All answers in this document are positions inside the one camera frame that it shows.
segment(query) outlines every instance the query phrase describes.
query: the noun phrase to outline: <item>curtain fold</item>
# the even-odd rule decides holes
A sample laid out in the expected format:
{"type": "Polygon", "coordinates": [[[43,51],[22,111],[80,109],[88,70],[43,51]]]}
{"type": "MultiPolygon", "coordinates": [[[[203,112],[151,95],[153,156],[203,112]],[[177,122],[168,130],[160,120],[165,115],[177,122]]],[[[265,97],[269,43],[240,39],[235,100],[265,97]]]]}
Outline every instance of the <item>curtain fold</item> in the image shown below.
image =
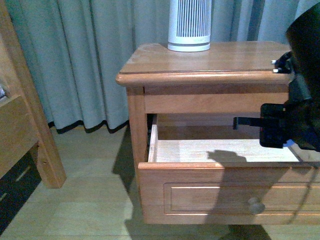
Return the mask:
{"type": "MultiPolygon", "coordinates": [[[[287,43],[320,0],[212,0],[211,40],[287,43]]],[[[143,43],[167,43],[170,0],[6,0],[48,122],[111,129],[128,120],[119,70],[143,43]]]]}

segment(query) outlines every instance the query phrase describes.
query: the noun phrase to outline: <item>rounded wooden edge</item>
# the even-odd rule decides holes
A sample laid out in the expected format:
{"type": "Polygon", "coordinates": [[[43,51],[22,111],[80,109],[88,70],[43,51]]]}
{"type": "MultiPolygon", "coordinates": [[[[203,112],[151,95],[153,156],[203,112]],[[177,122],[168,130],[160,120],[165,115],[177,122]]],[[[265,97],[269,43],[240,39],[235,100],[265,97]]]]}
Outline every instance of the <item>rounded wooden edge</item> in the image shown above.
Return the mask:
{"type": "Polygon", "coordinates": [[[312,168],[314,162],[140,162],[139,170],[226,169],[226,168],[312,168]]]}
{"type": "Polygon", "coordinates": [[[116,76],[116,83],[124,87],[156,87],[201,84],[288,84],[288,74],[271,71],[210,71],[135,73],[116,76]]]}

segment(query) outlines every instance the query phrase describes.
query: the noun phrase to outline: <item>open drawer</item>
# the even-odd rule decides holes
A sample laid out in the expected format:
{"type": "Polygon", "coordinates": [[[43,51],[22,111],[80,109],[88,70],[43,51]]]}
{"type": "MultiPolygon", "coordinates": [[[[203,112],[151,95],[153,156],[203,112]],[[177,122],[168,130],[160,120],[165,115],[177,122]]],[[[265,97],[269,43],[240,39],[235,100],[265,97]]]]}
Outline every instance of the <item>open drawer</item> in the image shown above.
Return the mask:
{"type": "Polygon", "coordinates": [[[319,170],[301,159],[320,155],[261,147],[259,129],[233,130],[234,116],[155,116],[138,165],[146,223],[320,224],[319,170]]]}

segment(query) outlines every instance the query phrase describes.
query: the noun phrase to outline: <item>bed frame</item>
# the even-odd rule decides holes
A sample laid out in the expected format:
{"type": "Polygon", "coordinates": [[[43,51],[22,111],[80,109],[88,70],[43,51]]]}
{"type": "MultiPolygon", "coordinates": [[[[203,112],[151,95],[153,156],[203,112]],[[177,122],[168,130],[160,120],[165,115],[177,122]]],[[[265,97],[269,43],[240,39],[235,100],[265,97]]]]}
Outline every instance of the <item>bed frame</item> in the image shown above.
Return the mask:
{"type": "Polygon", "coordinates": [[[0,0],[0,179],[30,152],[48,188],[66,174],[4,0],[0,0]]]}

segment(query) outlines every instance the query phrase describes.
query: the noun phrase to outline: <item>vent grille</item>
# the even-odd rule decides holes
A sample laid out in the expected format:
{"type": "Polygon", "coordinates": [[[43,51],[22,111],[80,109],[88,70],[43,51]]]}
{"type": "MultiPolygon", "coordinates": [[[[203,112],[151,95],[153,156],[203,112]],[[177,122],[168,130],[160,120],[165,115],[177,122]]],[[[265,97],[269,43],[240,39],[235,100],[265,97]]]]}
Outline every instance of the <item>vent grille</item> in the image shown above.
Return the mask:
{"type": "Polygon", "coordinates": [[[204,37],[211,33],[211,0],[179,0],[177,37],[204,37]]]}

